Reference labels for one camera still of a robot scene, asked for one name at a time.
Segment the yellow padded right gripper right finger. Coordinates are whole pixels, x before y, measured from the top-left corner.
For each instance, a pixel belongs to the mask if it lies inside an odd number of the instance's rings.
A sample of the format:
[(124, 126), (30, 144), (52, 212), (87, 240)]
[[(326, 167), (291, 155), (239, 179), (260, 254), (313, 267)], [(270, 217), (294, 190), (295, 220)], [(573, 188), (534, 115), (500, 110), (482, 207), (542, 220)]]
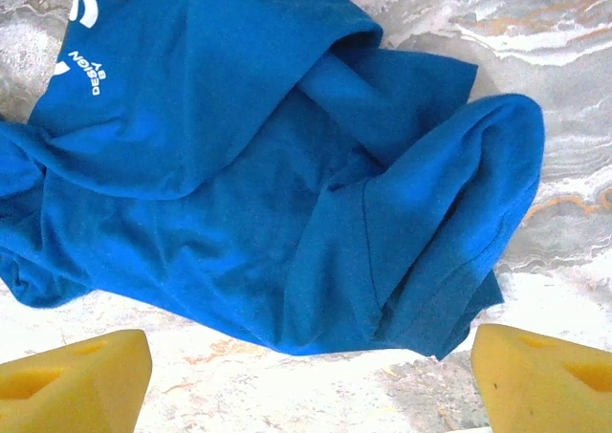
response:
[(470, 364), (492, 433), (612, 433), (610, 352), (484, 324)]

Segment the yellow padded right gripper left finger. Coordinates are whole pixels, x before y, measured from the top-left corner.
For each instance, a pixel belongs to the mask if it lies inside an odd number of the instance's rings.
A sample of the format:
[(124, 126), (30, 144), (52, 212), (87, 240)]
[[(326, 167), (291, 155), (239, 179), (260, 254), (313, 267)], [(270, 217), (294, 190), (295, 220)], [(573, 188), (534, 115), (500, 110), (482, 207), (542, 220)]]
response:
[(0, 433), (134, 433), (152, 373), (144, 331), (0, 364)]

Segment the blue t-shirt with white print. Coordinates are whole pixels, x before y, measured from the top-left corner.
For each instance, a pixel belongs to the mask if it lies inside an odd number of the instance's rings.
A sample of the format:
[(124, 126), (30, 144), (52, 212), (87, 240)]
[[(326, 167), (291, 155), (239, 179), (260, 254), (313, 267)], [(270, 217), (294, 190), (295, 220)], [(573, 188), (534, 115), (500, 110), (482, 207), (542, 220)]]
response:
[(381, 39), (350, 0), (74, 0), (46, 93), (0, 121), (0, 278), (294, 356), (445, 357), (502, 300), (543, 116)]

